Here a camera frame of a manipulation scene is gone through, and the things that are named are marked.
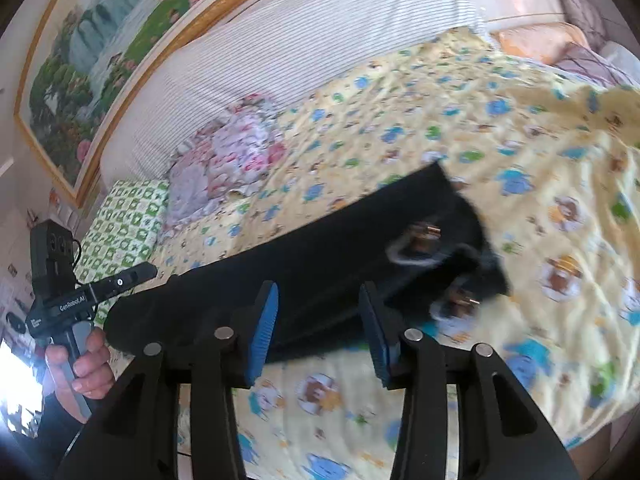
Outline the dark jacket left forearm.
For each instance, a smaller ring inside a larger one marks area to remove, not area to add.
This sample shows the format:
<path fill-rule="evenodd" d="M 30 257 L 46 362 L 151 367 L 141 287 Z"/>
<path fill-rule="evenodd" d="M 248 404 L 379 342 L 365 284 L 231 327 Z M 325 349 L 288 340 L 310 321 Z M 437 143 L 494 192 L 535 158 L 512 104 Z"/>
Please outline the dark jacket left forearm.
<path fill-rule="evenodd" d="M 37 479 L 54 477 L 87 420 L 70 389 L 58 389 L 46 397 L 37 437 L 28 440 Z"/>

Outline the person's left hand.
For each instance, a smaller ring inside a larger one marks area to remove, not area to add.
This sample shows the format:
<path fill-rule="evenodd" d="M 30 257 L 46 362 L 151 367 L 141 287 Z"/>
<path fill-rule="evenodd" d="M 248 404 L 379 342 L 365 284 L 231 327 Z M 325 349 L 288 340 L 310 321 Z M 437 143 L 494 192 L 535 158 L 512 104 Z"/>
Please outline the person's left hand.
<path fill-rule="evenodd" d="M 102 400 L 114 385 L 104 331 L 94 328 L 86 340 L 86 346 L 87 352 L 72 366 L 74 380 L 66 379 L 62 370 L 63 365 L 68 363 L 67 350 L 58 344 L 47 346 L 46 362 L 54 382 L 55 395 L 60 401 L 72 400 L 73 393 L 80 393 L 91 400 Z"/>

